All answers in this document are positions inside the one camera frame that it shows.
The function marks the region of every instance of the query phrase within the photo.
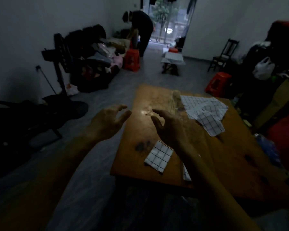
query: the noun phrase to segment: tree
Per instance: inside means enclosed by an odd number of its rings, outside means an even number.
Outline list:
[[[155,5],[152,6],[152,13],[150,13],[150,17],[154,24],[160,23],[160,37],[164,30],[164,25],[168,19],[168,15],[170,13],[171,3],[167,2],[167,0],[156,0]],[[171,13],[174,14],[178,11],[176,7],[172,7]]]

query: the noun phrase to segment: red plastic stool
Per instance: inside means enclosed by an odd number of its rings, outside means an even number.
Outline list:
[[[171,53],[178,53],[179,50],[176,49],[176,48],[169,48],[168,52],[171,52]]]
[[[136,72],[139,68],[139,50],[129,49],[125,54],[124,69],[131,69]]]
[[[205,92],[210,93],[215,97],[223,97],[226,94],[226,89],[230,85],[230,82],[230,74],[218,72],[206,87]]]

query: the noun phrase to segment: floor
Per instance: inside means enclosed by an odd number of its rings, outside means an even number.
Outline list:
[[[136,72],[121,70],[106,90],[80,93],[73,100],[89,104],[88,113],[78,120],[68,121],[59,131],[63,139],[36,152],[31,159],[13,172],[0,178],[0,204],[13,198],[35,178],[39,163],[76,136],[101,109],[124,103],[131,107],[134,94],[142,83],[155,86],[203,93],[214,73],[207,73],[209,64],[186,58],[186,66],[179,67],[180,76],[161,74],[160,63],[163,46],[150,44],[141,59],[141,69]],[[115,179],[109,175],[123,128],[112,139],[99,143],[89,152],[71,178],[52,220],[46,230],[206,230],[207,219],[197,200],[185,199],[170,194],[151,193],[131,187],[127,192],[124,208],[115,219],[110,219],[113,208]],[[46,132],[32,141],[39,145],[46,139],[55,138]],[[285,217],[286,211],[271,214],[256,221],[265,230],[289,230],[289,222],[279,222],[275,217]]]

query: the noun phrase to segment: wooden table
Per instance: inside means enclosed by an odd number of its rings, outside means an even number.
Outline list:
[[[183,180],[183,165],[175,152],[163,174],[144,163],[156,141],[160,140],[150,118],[157,116],[152,109],[165,109],[181,116],[190,143],[247,212],[255,205],[258,212],[260,206],[265,211],[289,208],[285,175],[271,165],[230,101],[218,98],[229,106],[222,120],[226,131],[210,137],[203,128],[196,128],[199,124],[195,120],[188,118],[181,94],[200,96],[140,85],[133,103],[133,114],[127,120],[110,172],[116,176],[117,182],[164,189],[168,193],[190,197],[197,195],[197,187]]]

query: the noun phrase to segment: black chair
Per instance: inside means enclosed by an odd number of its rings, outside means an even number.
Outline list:
[[[213,60],[208,68],[208,72],[213,67],[214,67],[214,71],[216,67],[223,68],[226,62],[231,58],[238,44],[239,44],[239,41],[228,39],[221,55],[219,57],[213,57]]]

